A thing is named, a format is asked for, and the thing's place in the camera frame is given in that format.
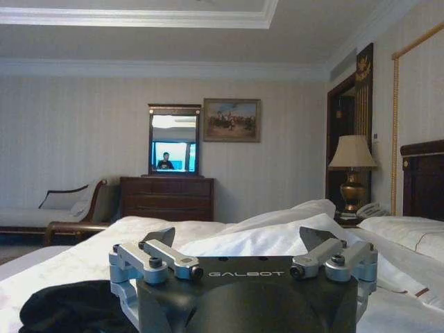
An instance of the framed painting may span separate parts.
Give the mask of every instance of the framed painting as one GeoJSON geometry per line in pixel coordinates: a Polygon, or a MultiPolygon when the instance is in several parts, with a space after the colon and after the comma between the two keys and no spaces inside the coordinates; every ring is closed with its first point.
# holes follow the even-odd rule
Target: framed painting
{"type": "Polygon", "coordinates": [[[203,141],[260,141],[260,99],[204,99],[203,108],[203,141]]]}

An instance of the mirror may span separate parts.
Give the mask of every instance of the mirror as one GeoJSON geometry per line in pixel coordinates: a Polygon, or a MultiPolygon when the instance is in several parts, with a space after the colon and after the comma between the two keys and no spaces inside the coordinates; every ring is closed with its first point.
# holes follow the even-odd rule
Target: mirror
{"type": "Polygon", "coordinates": [[[149,105],[149,175],[198,175],[200,108],[187,104],[149,105]]]}

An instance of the wooden headboard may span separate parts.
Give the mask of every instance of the wooden headboard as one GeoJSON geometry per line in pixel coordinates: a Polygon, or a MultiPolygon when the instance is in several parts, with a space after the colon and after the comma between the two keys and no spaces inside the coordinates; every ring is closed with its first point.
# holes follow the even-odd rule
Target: wooden headboard
{"type": "Polygon", "coordinates": [[[401,147],[405,216],[444,221],[444,140],[401,147]]]}

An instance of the chaise lounge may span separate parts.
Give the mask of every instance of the chaise lounge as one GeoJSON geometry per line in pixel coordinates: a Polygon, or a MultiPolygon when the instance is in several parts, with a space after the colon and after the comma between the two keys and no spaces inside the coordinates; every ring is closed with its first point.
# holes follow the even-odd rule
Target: chaise lounge
{"type": "Polygon", "coordinates": [[[38,208],[1,208],[0,234],[44,234],[53,221],[89,223],[95,219],[99,190],[106,180],[95,180],[69,191],[50,190],[38,208]]]}

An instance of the lamp shade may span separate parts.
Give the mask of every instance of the lamp shade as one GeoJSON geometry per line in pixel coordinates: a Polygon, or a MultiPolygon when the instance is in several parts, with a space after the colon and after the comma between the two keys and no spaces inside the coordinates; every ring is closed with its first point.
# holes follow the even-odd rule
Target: lamp shade
{"type": "Polygon", "coordinates": [[[366,137],[363,135],[344,135],[339,137],[338,148],[329,168],[375,168],[377,165],[370,154],[366,137]]]}

